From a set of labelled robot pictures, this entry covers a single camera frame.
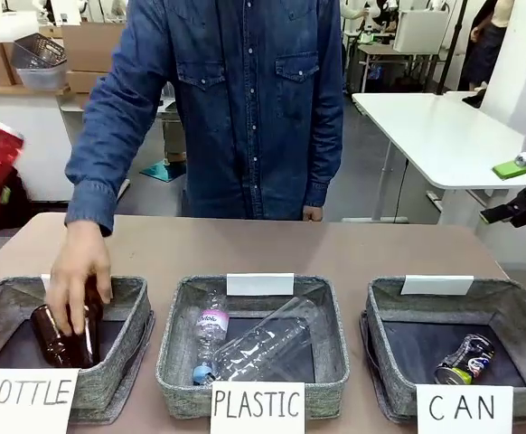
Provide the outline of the person right hand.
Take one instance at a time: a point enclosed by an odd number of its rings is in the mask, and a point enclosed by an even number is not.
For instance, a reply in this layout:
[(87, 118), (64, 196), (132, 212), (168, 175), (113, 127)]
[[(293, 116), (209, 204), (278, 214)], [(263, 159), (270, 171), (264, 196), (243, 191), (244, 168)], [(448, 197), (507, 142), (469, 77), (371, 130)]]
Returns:
[(110, 257), (95, 222), (71, 222), (66, 229), (65, 241), (52, 265), (45, 303), (64, 335), (80, 335), (85, 326), (87, 280), (96, 279), (96, 289), (103, 303), (108, 304), (113, 297)]

